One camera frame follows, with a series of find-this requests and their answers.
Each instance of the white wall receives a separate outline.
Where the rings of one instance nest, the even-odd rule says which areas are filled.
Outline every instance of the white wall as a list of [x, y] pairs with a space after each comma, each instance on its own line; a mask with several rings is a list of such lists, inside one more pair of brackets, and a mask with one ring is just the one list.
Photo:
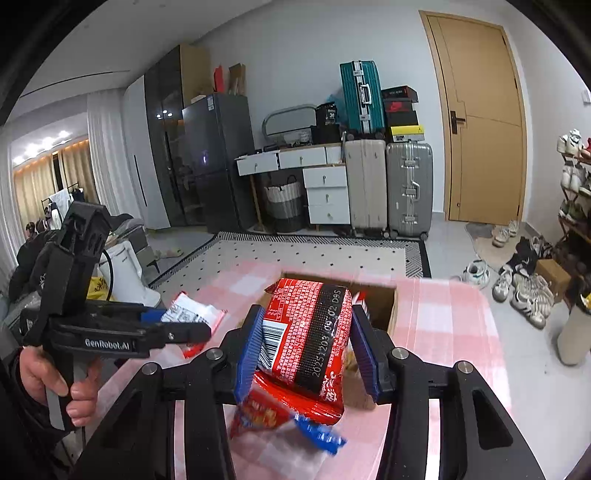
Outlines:
[[[443, 211], [443, 123], [433, 58], [419, 10], [447, 12], [503, 24], [504, 0], [279, 0], [206, 35], [212, 66], [246, 65], [246, 94], [257, 147], [272, 111], [323, 103], [341, 88], [339, 64], [374, 60], [382, 88], [410, 85], [433, 148], [433, 210]], [[519, 55], [514, 50], [517, 63]]]
[[560, 50], [526, 17], [508, 5], [507, 27], [519, 50], [531, 105], [531, 196], [525, 220], [549, 241], [562, 236], [557, 213], [563, 160], [560, 135], [577, 128], [584, 144], [591, 137], [591, 106], [581, 97], [585, 83]]

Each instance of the beige curtain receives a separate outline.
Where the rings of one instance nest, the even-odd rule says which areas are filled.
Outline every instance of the beige curtain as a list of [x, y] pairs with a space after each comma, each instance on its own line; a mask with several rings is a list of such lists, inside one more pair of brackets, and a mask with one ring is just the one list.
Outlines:
[[37, 222], [44, 216], [41, 201], [57, 191], [56, 175], [51, 155], [15, 170], [14, 190], [24, 230], [29, 222]]
[[60, 157], [60, 172], [64, 187], [78, 182], [80, 187], [84, 189], [86, 201], [99, 203], [92, 163], [90, 162], [88, 139], [62, 148], [57, 154]]

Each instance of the shoe box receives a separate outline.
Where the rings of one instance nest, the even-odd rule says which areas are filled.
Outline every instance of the shoe box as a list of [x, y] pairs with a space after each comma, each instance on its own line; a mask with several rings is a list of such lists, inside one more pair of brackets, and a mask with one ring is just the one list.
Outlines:
[[382, 103], [389, 127], [418, 125], [417, 113], [413, 104], [418, 103], [418, 95], [407, 85], [382, 90]]
[[564, 293], [569, 287], [571, 276], [551, 258], [538, 260], [535, 273], [544, 277], [550, 291], [554, 294], [554, 303], [562, 301]]

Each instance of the black and white rug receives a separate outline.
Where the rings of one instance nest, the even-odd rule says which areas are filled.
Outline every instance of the black and white rug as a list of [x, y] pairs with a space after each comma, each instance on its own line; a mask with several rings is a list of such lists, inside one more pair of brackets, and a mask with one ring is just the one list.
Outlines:
[[196, 277], [192, 283], [206, 284], [219, 271], [232, 268], [241, 261], [277, 261], [291, 265], [308, 262], [308, 265], [318, 265], [319, 269], [335, 265], [341, 270], [365, 268], [373, 273], [431, 277], [425, 244], [417, 239], [219, 232], [162, 273], [150, 283], [150, 287], [158, 289], [188, 265], [191, 268], [183, 273]]

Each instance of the yellow bag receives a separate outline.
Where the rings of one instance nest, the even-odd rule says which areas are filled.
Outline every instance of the yellow bag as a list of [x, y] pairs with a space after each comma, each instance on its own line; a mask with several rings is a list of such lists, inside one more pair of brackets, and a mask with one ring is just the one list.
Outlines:
[[109, 294], [109, 286], [103, 277], [92, 277], [88, 285], [87, 300], [106, 300]]

